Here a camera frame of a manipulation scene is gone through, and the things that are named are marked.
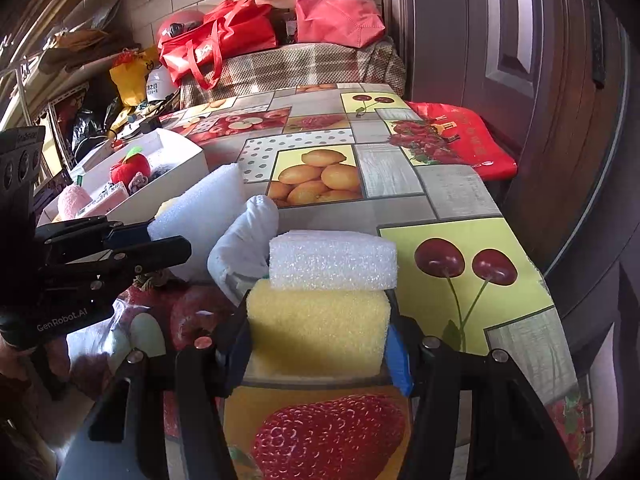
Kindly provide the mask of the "left hand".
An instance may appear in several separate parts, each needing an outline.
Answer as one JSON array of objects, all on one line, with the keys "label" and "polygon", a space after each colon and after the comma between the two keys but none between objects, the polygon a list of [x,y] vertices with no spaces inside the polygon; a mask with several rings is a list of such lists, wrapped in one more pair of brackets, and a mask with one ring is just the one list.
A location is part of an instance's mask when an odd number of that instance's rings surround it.
[{"label": "left hand", "polygon": [[29,351],[16,350],[0,336],[0,374],[3,377],[26,382],[28,374],[23,361],[28,356]]}]

